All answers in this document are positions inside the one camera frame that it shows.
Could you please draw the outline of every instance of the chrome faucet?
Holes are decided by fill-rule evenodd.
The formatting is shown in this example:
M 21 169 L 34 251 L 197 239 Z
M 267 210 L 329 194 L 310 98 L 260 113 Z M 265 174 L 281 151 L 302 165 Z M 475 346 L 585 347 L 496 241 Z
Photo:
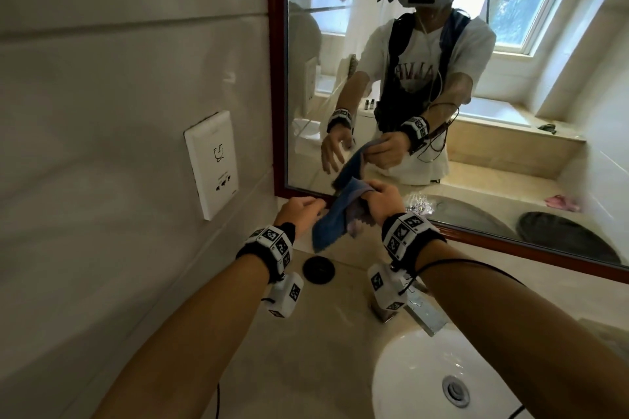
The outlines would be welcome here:
M 421 287 L 423 287 L 423 285 L 417 284 L 417 282 L 414 281 L 413 286 L 406 290 L 408 302 L 404 305 L 404 310 L 411 315 L 411 318 L 415 320 L 429 336 L 434 336 L 449 320 L 448 317 L 438 311 L 430 303 L 426 295 L 420 291 L 422 289 Z M 382 323 L 386 323 L 397 315 L 397 312 L 380 308 L 375 297 L 371 298 L 369 306 Z

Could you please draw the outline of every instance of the white t-shirt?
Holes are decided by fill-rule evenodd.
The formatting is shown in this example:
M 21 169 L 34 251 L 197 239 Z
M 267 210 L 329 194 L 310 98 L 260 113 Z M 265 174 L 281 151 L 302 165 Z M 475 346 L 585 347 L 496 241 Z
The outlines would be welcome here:
M 363 71 L 369 75 L 370 87 L 373 82 L 385 78 L 389 66 L 389 37 L 394 20 L 378 27 L 369 37 L 356 71 Z M 436 80 L 439 72 L 439 58 L 441 49 L 439 40 L 442 28 L 424 34 L 414 30 L 408 46 L 399 57 L 396 74 L 404 89 L 415 92 L 426 84 L 439 82 Z M 465 73 L 472 78 L 474 87 L 478 83 L 496 44 L 496 34 L 481 18 L 473 18 L 461 33 L 459 40 L 452 50 L 452 57 L 448 66 L 448 75 Z M 381 95 L 384 83 L 380 84 Z M 373 137 L 381 136 L 376 131 Z M 402 184 L 426 185 L 430 181 L 441 179 L 448 174 L 448 154 L 445 150 L 445 133 L 434 138 L 428 149 L 422 148 L 417 153 L 406 156 L 404 161 L 395 168 L 382 170 L 382 174 L 396 177 Z

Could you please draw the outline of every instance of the person's left hand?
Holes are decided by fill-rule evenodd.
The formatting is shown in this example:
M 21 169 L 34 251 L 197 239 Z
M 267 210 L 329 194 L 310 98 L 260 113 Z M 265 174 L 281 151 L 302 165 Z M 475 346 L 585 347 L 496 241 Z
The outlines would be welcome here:
M 292 197 L 282 206 L 273 225 L 295 224 L 295 239 L 312 227 L 325 209 L 325 201 L 314 197 Z
M 380 140 L 382 141 L 380 144 L 368 147 L 364 155 L 366 162 L 381 169 L 393 168 L 400 164 L 411 147 L 411 140 L 400 131 L 384 133 Z

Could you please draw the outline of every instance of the black disc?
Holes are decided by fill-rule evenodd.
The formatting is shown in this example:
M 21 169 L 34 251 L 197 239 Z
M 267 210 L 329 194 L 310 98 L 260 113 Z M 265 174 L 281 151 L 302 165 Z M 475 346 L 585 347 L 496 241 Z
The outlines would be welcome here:
M 310 257 L 301 269 L 305 279 L 317 285 L 324 285 L 332 280 L 336 272 L 334 264 L 321 256 Z
M 526 212 L 516 230 L 526 242 L 610 264 L 620 264 L 617 253 L 591 230 L 547 212 Z

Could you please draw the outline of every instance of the sink drain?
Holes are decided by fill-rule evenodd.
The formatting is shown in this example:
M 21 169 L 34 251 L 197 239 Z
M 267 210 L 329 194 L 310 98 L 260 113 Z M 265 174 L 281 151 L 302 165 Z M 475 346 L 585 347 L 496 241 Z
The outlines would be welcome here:
M 458 377 L 446 376 L 441 383 L 445 397 L 458 408 L 465 408 L 470 403 L 467 386 Z

